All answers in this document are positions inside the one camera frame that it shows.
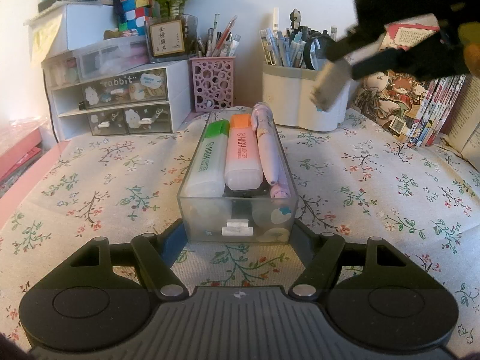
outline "white pen holder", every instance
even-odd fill
[[[326,132],[344,121],[355,82],[348,82],[332,109],[324,112],[309,100],[317,74],[315,70],[263,65],[263,101],[272,109],[276,124]]]

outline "pink pen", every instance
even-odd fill
[[[278,182],[270,188],[270,197],[272,199],[288,199],[290,196],[289,182],[287,181],[285,169],[283,168],[282,163],[280,163]]]
[[[220,51],[222,50],[223,44],[225,40],[227,39],[228,35],[230,34],[230,31],[232,30],[233,26],[235,25],[235,21],[237,20],[237,15],[232,17],[232,20],[230,20],[229,24],[225,28],[225,30],[222,32],[222,36],[217,42],[217,45],[215,46],[215,49],[213,50],[212,56],[219,56]]]
[[[253,106],[251,128],[257,131],[258,152],[265,179],[270,185],[275,185],[278,181],[280,157],[273,128],[273,113],[267,103],[260,102]]]

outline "metal bolt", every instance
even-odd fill
[[[292,288],[292,291],[295,295],[297,296],[313,296],[315,295],[315,292],[317,292],[317,289],[314,286],[311,286],[310,284],[298,284]]]
[[[177,297],[183,294],[183,287],[178,284],[168,284],[160,289],[160,293],[167,297]]]

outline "barcode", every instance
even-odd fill
[[[390,123],[390,128],[393,131],[395,131],[397,134],[401,134],[405,125],[406,125],[406,123],[402,119],[394,116],[394,119]]]

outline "book spine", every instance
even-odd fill
[[[430,146],[433,144],[435,141],[435,138],[437,137],[437,134],[440,132],[442,129],[443,125],[445,124],[445,121],[447,120],[447,117],[450,115],[450,112],[452,111],[453,106],[455,105],[455,101],[457,101],[458,95],[463,87],[463,84],[465,82],[465,75],[460,76],[460,79],[458,80],[457,86],[452,94],[452,99],[450,100],[450,104],[448,104],[448,107],[444,110],[443,115],[441,119],[439,120],[437,127],[435,128],[433,134],[431,137],[428,139],[428,142],[426,143],[426,146]]]
[[[422,112],[421,112],[421,115],[419,117],[419,121],[416,123],[416,126],[415,128],[413,129],[413,133],[410,137],[410,140],[409,140],[409,146],[413,146],[415,144],[415,142],[417,141],[417,138],[418,136],[420,135],[420,133],[422,132],[421,130],[421,126],[422,126],[422,118],[423,118],[423,115],[425,114],[425,112],[427,111],[427,108],[434,96],[434,93],[435,93],[435,89],[438,85],[438,79],[433,79],[432,81],[430,81],[430,85],[428,86],[428,89],[427,89],[427,94],[425,96],[425,100],[423,102],[423,105],[422,105]]]
[[[442,118],[442,115],[445,112],[445,109],[448,107],[448,104],[450,104],[450,101],[452,100],[453,92],[455,91],[455,88],[457,87],[459,80],[460,80],[460,76],[453,77],[452,83],[450,84],[450,88],[448,88],[448,91],[446,92],[445,98],[442,100],[442,103],[439,105],[438,109],[436,110],[435,115],[433,115],[432,125],[428,129],[427,135],[423,139],[423,145],[426,145],[431,135],[434,133],[434,130],[437,128],[437,125],[440,122],[440,119]]]
[[[422,136],[422,134],[425,130],[425,126],[429,122],[430,115],[434,111],[434,108],[436,107],[436,104],[438,102],[440,94],[442,93],[443,88],[445,87],[445,84],[447,83],[447,81],[448,81],[448,77],[443,77],[438,81],[438,85],[435,88],[435,93],[433,94],[433,98],[431,99],[427,110],[423,114],[423,117],[422,117],[422,120],[421,120],[421,125],[420,125],[420,133],[419,133],[419,135],[417,137],[417,140],[415,142],[416,146],[419,146],[419,140],[420,140],[420,138],[421,138],[421,136]]]

